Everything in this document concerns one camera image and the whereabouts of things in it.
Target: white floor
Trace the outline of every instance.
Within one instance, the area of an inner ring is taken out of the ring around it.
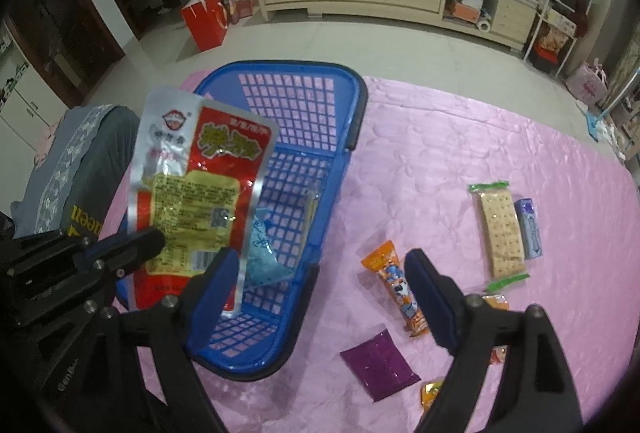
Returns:
[[[500,106],[613,156],[607,143],[591,140],[583,114],[561,84],[500,45],[449,31],[352,16],[311,21],[297,12],[265,23],[257,14],[232,26],[221,47],[199,53],[174,12],[125,51],[95,89],[92,104],[123,104],[140,114],[150,89],[178,87],[198,70],[250,59],[329,61],[363,76],[403,80]]]

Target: pink tablecloth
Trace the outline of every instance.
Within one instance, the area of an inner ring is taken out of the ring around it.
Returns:
[[[193,90],[206,72],[193,74]],[[564,347],[585,417],[626,368],[640,314],[640,206],[613,159],[542,124],[482,102],[392,80],[367,79],[369,105],[344,179],[320,276],[289,362],[258,383],[197,367],[231,432],[404,432],[420,418],[419,385],[378,403],[338,352],[383,323],[424,380],[451,359],[433,337],[410,339],[360,259],[386,238],[399,254],[422,247],[461,288],[484,282],[479,219],[466,186],[508,179],[536,204],[544,256],[508,292],[511,307],[542,304]],[[121,217],[124,206],[112,207]],[[118,221],[117,215],[112,219]],[[115,227],[104,231],[110,234]],[[148,352],[148,387],[159,391]],[[488,417],[501,367],[489,368],[469,431]]]

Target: red lips logo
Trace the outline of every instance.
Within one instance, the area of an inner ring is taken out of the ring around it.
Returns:
[[[184,121],[187,120],[184,114],[177,109],[172,109],[172,111],[165,113],[162,118],[164,119],[166,127],[171,131],[179,130],[184,124]]]

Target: basket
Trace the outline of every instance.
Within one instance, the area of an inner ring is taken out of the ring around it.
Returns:
[[[193,360],[233,381],[258,381],[289,358],[318,277],[322,241],[355,149],[367,89],[353,70],[306,61],[239,61],[209,74],[194,93],[275,120],[280,134],[258,207],[278,261],[296,267],[290,281],[246,288],[241,314],[221,319]],[[320,197],[300,251],[306,190]]]

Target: barcode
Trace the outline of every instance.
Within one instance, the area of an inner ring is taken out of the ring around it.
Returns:
[[[216,253],[213,251],[194,251],[193,270],[207,270],[215,257]]]

